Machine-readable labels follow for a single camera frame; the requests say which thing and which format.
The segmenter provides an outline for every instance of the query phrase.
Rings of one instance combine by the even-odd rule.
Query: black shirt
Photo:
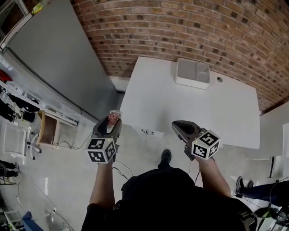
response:
[[[121,190],[123,199],[111,211],[97,204],[88,206],[82,231],[175,226],[210,231],[244,230],[238,213],[248,207],[237,199],[196,187],[180,169],[151,170],[134,176]]]

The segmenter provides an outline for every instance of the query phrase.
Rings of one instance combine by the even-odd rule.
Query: floor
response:
[[[80,147],[92,132],[93,126],[92,122],[84,118],[80,118],[80,124],[75,128],[64,125],[60,141],[67,141],[74,147]],[[117,160],[125,164],[133,175],[157,168],[160,155],[165,148],[172,151],[171,166],[183,169],[194,180],[198,173],[197,162],[189,161],[183,153],[184,144],[175,134],[152,138],[140,135],[132,127],[123,125],[117,144],[120,145]],[[246,159],[242,149],[237,147],[223,147],[214,157],[231,187],[232,194],[234,194],[235,182],[239,176],[243,176],[245,180],[254,180],[255,185],[272,182],[267,179],[270,169],[269,160]],[[60,216],[52,213],[53,208],[56,208],[57,213],[75,231],[81,230],[98,167],[90,161],[85,151],[69,148],[54,150],[43,146],[42,153],[38,154],[35,160],[28,156],[25,163],[21,159],[14,159],[8,155],[2,154],[0,158],[9,162],[16,161],[20,165],[19,191],[17,185],[0,187],[0,192],[11,209],[19,210],[22,215],[30,211],[34,218],[51,212],[50,217],[40,219],[37,223],[45,231],[57,231],[67,225]],[[119,168],[126,177],[131,177],[131,173],[122,164],[116,162],[114,166]],[[113,171],[115,198],[118,201],[121,199],[121,187],[126,179],[120,176],[117,170]],[[196,185],[202,186],[201,176],[198,177]],[[257,209],[256,205],[243,201],[252,210]],[[258,200],[254,203],[259,206],[267,205]]]

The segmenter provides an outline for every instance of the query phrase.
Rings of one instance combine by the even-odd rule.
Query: brick wall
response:
[[[289,96],[284,0],[72,0],[108,75],[138,56],[198,60],[257,89],[260,110]]]

